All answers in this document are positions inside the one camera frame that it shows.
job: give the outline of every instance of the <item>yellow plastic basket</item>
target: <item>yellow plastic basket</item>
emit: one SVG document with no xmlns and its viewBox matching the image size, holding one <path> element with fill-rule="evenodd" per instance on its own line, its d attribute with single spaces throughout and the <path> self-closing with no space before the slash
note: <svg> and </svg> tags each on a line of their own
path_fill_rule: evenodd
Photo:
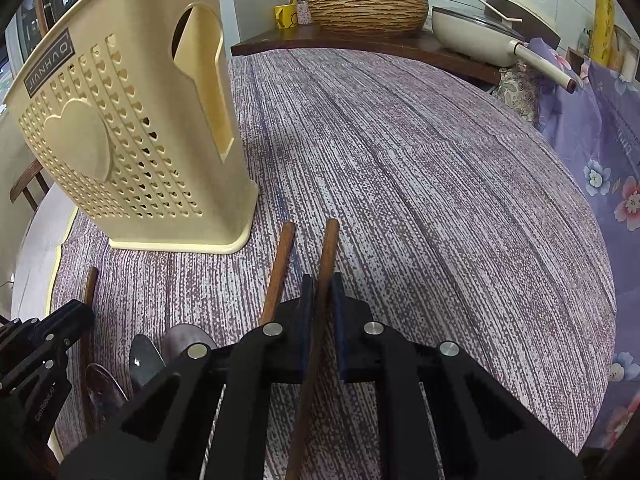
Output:
<svg viewBox="0 0 640 480">
<path fill-rule="evenodd" d="M 231 253 L 248 240 L 258 191 L 219 0 L 79 0 L 5 102 L 113 247 Z"/>
</svg>

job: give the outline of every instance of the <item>sink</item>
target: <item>sink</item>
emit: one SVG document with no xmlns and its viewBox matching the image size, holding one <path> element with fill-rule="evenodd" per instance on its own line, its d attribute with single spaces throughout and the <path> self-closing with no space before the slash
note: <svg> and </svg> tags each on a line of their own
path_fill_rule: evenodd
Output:
<svg viewBox="0 0 640 480">
<path fill-rule="evenodd" d="M 309 0 L 314 23 L 335 32 L 392 36 L 419 30 L 427 0 Z"/>
</svg>

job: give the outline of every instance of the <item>heart emblem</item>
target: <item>heart emblem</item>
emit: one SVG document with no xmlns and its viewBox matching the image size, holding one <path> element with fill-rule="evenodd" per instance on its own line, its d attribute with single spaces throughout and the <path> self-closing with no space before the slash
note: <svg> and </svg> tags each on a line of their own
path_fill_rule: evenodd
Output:
<svg viewBox="0 0 640 480">
<path fill-rule="evenodd" d="M 82 99 L 69 99 L 62 115 L 49 116 L 42 133 L 59 160 L 78 173 L 105 182 L 111 170 L 107 125 L 100 112 Z"/>
</svg>

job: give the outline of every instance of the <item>wooden chopstick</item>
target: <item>wooden chopstick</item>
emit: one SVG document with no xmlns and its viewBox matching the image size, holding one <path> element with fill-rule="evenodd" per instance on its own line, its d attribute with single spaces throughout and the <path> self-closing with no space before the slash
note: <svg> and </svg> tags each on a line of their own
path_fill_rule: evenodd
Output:
<svg viewBox="0 0 640 480">
<path fill-rule="evenodd" d="M 309 364 L 305 382 L 300 390 L 300 403 L 296 413 L 296 425 L 291 437 L 289 447 L 289 461 L 285 480 L 298 480 L 302 469 L 302 461 L 305 456 L 306 433 L 311 415 L 311 405 L 315 397 L 316 382 L 321 364 L 322 342 L 326 328 L 327 303 L 331 278 L 334 275 L 335 253 L 338 248 L 338 232 L 340 224 L 335 218 L 327 221 L 324 228 L 324 242 L 322 255 L 320 256 L 320 273 L 318 275 L 318 288 L 316 289 L 316 310 L 313 320 L 313 340 L 309 355 Z"/>
<path fill-rule="evenodd" d="M 284 288 L 284 278 L 287 274 L 289 264 L 289 253 L 293 245 L 293 237 L 296 234 L 296 225 L 293 222 L 286 222 L 280 232 L 280 241 L 276 250 L 276 259 L 273 261 L 273 269 L 269 278 L 267 296 L 264 298 L 262 315 L 258 321 L 258 326 L 264 325 L 273 320 L 276 307 L 280 303 L 282 289 Z"/>
<path fill-rule="evenodd" d="M 89 268 L 89 274 L 86 277 L 84 284 L 84 301 L 87 306 L 94 306 L 95 285 L 98 281 L 98 269 L 96 267 Z M 89 392 L 86 388 L 86 381 L 84 380 L 84 371 L 91 363 L 93 359 L 92 348 L 92 334 L 90 332 L 82 334 L 80 338 L 80 373 L 82 380 L 80 381 L 80 396 L 82 398 L 82 413 L 84 415 L 84 424 L 86 428 L 87 436 L 91 436 L 95 433 L 95 420 L 94 412 L 91 408 L 91 400 L 89 399 Z"/>
</svg>

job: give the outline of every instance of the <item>pan lid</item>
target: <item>pan lid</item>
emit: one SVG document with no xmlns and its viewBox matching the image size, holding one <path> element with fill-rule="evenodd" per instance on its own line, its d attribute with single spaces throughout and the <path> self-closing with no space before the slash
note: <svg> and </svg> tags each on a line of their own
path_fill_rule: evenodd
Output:
<svg viewBox="0 0 640 480">
<path fill-rule="evenodd" d="M 439 12 L 441 14 L 446 14 L 448 16 L 454 16 L 456 18 L 460 18 L 461 20 L 465 20 L 468 22 L 477 23 L 481 27 L 490 28 L 491 30 L 496 30 L 497 32 L 501 32 L 514 38 L 515 40 L 524 41 L 523 35 L 521 35 L 516 30 L 513 30 L 506 25 L 503 25 L 502 22 L 498 20 L 494 20 L 493 18 L 489 18 L 485 16 L 480 11 L 473 12 L 472 10 L 461 10 L 461 9 L 447 9 L 445 7 L 432 7 L 433 12 Z"/>
</svg>

